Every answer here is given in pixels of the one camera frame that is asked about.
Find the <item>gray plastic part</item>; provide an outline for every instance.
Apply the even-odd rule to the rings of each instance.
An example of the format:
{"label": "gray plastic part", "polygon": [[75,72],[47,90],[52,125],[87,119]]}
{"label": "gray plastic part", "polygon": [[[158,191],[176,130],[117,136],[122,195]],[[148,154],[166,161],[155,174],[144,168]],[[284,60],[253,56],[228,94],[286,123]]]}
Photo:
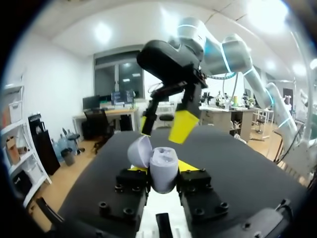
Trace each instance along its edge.
{"label": "gray plastic part", "polygon": [[169,147],[154,149],[150,160],[153,189],[158,193],[169,193],[175,187],[178,172],[178,158],[176,151]]}
{"label": "gray plastic part", "polygon": [[264,208],[245,223],[238,224],[215,238],[265,238],[282,220],[282,214],[272,208]]}
{"label": "gray plastic part", "polygon": [[136,167],[148,168],[152,155],[152,145],[146,135],[136,139],[128,148],[128,159]]}

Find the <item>white robotic arm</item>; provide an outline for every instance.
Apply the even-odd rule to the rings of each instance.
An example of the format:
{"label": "white robotic arm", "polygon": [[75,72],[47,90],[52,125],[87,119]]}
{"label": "white robotic arm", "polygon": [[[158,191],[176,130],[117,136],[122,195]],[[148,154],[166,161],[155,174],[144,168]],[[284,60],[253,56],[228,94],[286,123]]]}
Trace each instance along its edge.
{"label": "white robotic arm", "polygon": [[297,173],[309,178],[310,172],[316,164],[316,155],[308,150],[308,142],[296,141],[294,143],[297,136],[296,124],[276,85],[274,83],[265,85],[261,80],[253,67],[246,43],[236,34],[226,37],[220,43],[207,30],[202,21],[192,17],[184,18],[180,22],[177,40],[192,49],[201,60],[202,70],[207,74],[243,73],[254,91],[259,106],[262,109],[273,107],[275,122],[283,137],[284,151],[289,151],[292,146],[298,152],[304,153],[304,155],[288,153],[284,161],[289,163]]}

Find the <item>bolt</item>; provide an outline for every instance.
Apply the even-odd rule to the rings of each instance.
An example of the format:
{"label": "bolt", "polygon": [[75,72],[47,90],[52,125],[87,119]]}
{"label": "bolt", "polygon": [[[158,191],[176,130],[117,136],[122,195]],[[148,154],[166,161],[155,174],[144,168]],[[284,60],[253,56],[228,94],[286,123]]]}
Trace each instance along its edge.
{"label": "bolt", "polygon": [[245,224],[243,224],[242,228],[245,230],[249,230],[251,228],[251,223],[246,222]]}
{"label": "bolt", "polygon": [[210,184],[206,184],[206,189],[212,189],[212,186]]}
{"label": "bolt", "polygon": [[134,192],[140,192],[141,189],[140,189],[140,187],[134,187],[134,188],[132,188],[132,191],[134,191]]}
{"label": "bolt", "polygon": [[226,211],[229,208],[229,204],[226,202],[222,202],[222,203],[220,203],[219,208],[221,211]]}
{"label": "bolt", "polygon": [[123,189],[123,186],[121,184],[117,184],[116,186],[114,186],[114,188],[117,190],[121,190]]}
{"label": "bolt", "polygon": [[195,210],[194,210],[195,216],[202,216],[204,214],[205,214],[205,211],[203,210],[203,208],[195,208]]}
{"label": "bolt", "polygon": [[108,205],[105,202],[100,202],[99,207],[106,208],[106,207],[108,207]]}
{"label": "bolt", "polygon": [[106,202],[100,202],[98,205],[100,216],[104,217],[110,212],[110,207]]}
{"label": "bolt", "polygon": [[254,238],[262,238],[261,232],[255,232],[254,233]]}
{"label": "bolt", "polygon": [[188,191],[188,192],[195,192],[196,189],[195,189],[194,186],[190,186],[190,187],[187,188],[187,191]]}
{"label": "bolt", "polygon": [[126,207],[123,209],[123,213],[126,215],[126,216],[133,216],[134,215],[134,210],[132,208],[129,208],[129,207]]}

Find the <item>black office chair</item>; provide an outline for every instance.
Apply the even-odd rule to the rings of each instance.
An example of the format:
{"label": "black office chair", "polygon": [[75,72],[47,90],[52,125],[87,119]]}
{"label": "black office chair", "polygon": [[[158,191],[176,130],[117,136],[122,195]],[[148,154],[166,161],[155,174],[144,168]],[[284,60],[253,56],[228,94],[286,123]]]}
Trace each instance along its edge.
{"label": "black office chair", "polygon": [[165,121],[168,122],[168,121],[174,120],[174,116],[172,114],[162,114],[158,118],[159,118],[159,120],[164,122],[164,126],[159,126],[159,127],[157,127],[157,129],[169,128],[170,125],[165,125]]}
{"label": "black office chair", "polygon": [[265,124],[265,120],[263,120],[263,119],[257,119],[257,122],[258,122],[258,124],[259,124],[259,129],[257,130],[257,133],[262,134],[263,131],[261,130],[261,125],[264,125],[264,124]]}
{"label": "black office chair", "polygon": [[94,150],[98,150],[113,136],[114,127],[108,122],[104,109],[90,109],[85,111],[87,122],[94,136],[102,137],[101,141],[94,144]]}

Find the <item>black work surface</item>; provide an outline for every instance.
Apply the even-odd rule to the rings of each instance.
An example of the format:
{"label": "black work surface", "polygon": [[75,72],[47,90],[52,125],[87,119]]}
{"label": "black work surface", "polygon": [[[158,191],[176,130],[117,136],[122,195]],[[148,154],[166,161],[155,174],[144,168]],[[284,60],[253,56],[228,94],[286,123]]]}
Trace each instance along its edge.
{"label": "black work surface", "polygon": [[[220,198],[229,203],[226,217],[201,225],[205,237],[227,229],[263,208],[275,208],[283,198],[291,200],[296,212],[306,188],[248,145],[213,126],[196,127],[183,145],[168,141],[169,129],[158,129],[150,137],[152,147],[174,148],[180,160],[205,168]],[[98,203],[107,201],[115,176],[129,168],[127,149],[140,136],[134,131],[115,134],[82,172],[70,190],[59,214],[67,218],[77,212],[97,215]]]}

